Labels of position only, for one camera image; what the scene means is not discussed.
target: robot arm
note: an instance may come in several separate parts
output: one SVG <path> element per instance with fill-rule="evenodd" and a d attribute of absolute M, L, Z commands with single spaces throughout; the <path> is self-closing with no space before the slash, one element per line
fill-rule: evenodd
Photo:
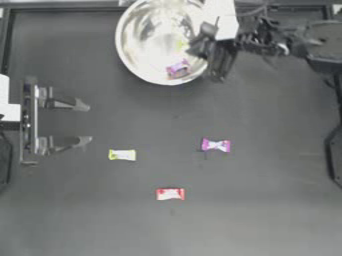
<path fill-rule="evenodd" d="M 224 13 L 224 6 L 230 6 Z M 296 56 L 308 61 L 317 72 L 342 72 L 342 23 L 317 21 L 304 27 L 284 27 L 277 20 L 256 17 L 253 28 L 240 26 L 234 1 L 208 0 L 206 18 L 189 53 L 209 62 L 205 76 L 222 82 L 240 51 L 262 56 Z"/>

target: metal bowl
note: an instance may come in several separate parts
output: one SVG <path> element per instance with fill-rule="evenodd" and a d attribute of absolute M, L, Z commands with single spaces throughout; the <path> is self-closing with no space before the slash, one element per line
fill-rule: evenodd
<path fill-rule="evenodd" d="M 200 0 L 139 0 L 117 28 L 117 49 L 131 72 L 150 83 L 180 85 L 200 77 L 208 62 L 188 54 L 204 21 Z"/>

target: wrapped candy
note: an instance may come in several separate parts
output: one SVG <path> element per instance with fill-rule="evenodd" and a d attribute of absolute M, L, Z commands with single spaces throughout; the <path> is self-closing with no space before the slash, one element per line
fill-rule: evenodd
<path fill-rule="evenodd" d="M 155 193 L 158 201 L 172 199 L 186 200 L 186 189 L 184 188 L 160 188 Z"/>
<path fill-rule="evenodd" d="M 220 150 L 225 153 L 230 153 L 230 141 L 224 140 L 224 141 L 210 141 L 209 139 L 204 138 L 202 140 L 202 151 L 209 151 L 209 150 Z"/>
<path fill-rule="evenodd" d="M 137 161 L 137 151 L 110 149 L 109 158 L 110 160 Z"/>
<path fill-rule="evenodd" d="M 172 79 L 181 78 L 190 74 L 190 63 L 186 59 L 166 68 L 169 77 Z"/>

